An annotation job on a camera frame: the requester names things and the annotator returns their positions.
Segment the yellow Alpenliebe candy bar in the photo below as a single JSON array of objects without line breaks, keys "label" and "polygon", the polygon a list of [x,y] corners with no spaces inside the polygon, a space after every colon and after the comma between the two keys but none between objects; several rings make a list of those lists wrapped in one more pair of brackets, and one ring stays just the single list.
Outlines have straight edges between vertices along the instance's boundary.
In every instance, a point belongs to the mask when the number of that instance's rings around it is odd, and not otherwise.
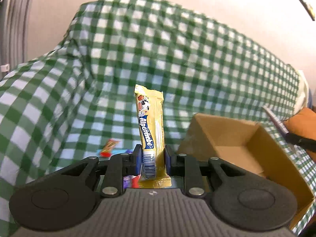
[{"label": "yellow Alpenliebe candy bar", "polygon": [[163,93],[135,85],[134,94],[142,145],[139,186],[158,189],[171,187],[164,155]]}]

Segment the silver grey snack stick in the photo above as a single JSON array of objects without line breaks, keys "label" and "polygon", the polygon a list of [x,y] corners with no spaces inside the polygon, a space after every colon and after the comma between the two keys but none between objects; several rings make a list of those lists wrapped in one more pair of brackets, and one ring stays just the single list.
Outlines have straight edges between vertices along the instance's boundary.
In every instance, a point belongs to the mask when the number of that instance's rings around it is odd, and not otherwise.
[{"label": "silver grey snack stick", "polygon": [[263,105],[262,108],[265,111],[265,113],[267,113],[267,115],[269,116],[269,118],[271,119],[271,121],[273,122],[275,127],[279,130],[279,132],[283,136],[289,134],[289,131],[287,130],[287,128],[285,127],[283,122],[281,122],[280,119],[278,119],[276,114],[274,112],[272,112],[272,110],[268,106]]}]

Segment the light blue candy wrapper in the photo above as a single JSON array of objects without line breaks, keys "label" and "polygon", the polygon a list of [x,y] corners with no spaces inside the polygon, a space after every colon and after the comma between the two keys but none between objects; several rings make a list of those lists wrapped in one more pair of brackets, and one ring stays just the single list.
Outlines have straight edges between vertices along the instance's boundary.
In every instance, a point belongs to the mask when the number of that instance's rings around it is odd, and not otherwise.
[{"label": "light blue candy wrapper", "polygon": [[98,157],[108,158],[108,157],[111,157],[113,155],[117,155],[117,154],[125,153],[125,152],[126,152],[126,150],[123,150],[123,149],[114,149],[110,152],[102,152],[101,150],[97,150],[96,155]]}]

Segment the orange cushion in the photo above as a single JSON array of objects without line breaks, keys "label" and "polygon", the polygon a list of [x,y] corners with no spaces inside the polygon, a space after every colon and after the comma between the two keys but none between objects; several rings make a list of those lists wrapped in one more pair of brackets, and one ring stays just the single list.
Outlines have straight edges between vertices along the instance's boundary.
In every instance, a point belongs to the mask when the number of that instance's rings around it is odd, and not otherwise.
[{"label": "orange cushion", "polygon": [[[302,108],[300,112],[283,123],[290,133],[315,140],[315,111],[312,109]],[[306,150],[306,152],[315,162],[315,152],[309,150]]]}]

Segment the cardboard box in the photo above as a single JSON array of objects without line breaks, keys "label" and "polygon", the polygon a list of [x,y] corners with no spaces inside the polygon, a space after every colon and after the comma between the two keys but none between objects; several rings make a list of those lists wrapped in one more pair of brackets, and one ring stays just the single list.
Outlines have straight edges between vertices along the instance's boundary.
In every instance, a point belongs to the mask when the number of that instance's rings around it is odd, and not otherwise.
[{"label": "cardboard box", "polygon": [[315,211],[312,183],[273,125],[197,113],[193,116],[179,153],[199,161],[218,157],[287,187],[297,199],[297,213],[290,224],[300,233]]}]

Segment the green white checkered cloth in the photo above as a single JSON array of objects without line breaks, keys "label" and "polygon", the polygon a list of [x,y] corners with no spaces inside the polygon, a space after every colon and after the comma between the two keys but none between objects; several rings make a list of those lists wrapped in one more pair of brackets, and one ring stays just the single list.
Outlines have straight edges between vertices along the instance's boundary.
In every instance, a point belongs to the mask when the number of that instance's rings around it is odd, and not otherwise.
[{"label": "green white checkered cloth", "polygon": [[292,151],[262,106],[291,117],[299,73],[245,35],[165,0],[82,4],[58,46],[1,81],[1,236],[17,225],[17,186],[93,156],[116,139],[140,142],[135,85],[164,95],[165,140],[177,148],[192,116],[261,122],[315,190],[315,163]]}]

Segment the grey curtain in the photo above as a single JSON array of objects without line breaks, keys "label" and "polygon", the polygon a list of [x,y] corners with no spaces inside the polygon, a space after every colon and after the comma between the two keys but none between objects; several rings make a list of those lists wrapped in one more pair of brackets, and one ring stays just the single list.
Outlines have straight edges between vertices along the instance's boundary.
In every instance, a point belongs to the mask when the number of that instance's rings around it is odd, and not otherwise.
[{"label": "grey curtain", "polygon": [[1,0],[1,78],[27,61],[32,0]]}]

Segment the purple chocolate wrapper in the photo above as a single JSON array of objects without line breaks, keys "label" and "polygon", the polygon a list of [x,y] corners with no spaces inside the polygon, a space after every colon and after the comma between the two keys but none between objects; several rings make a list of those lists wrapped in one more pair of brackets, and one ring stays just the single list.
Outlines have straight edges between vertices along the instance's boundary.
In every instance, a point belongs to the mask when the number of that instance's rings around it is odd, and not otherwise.
[{"label": "purple chocolate wrapper", "polygon": [[133,151],[122,153],[123,156],[123,188],[138,188],[138,180],[141,175],[141,149],[137,147]]}]

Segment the small red brown candy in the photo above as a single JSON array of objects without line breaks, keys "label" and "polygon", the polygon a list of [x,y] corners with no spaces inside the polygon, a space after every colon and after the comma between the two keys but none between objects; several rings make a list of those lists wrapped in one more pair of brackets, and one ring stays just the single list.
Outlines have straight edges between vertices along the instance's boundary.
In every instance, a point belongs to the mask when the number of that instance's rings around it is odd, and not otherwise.
[{"label": "small red brown candy", "polygon": [[117,144],[119,144],[120,141],[115,140],[115,139],[109,139],[106,144],[104,145],[104,147],[101,149],[102,152],[110,152],[112,151]]}]

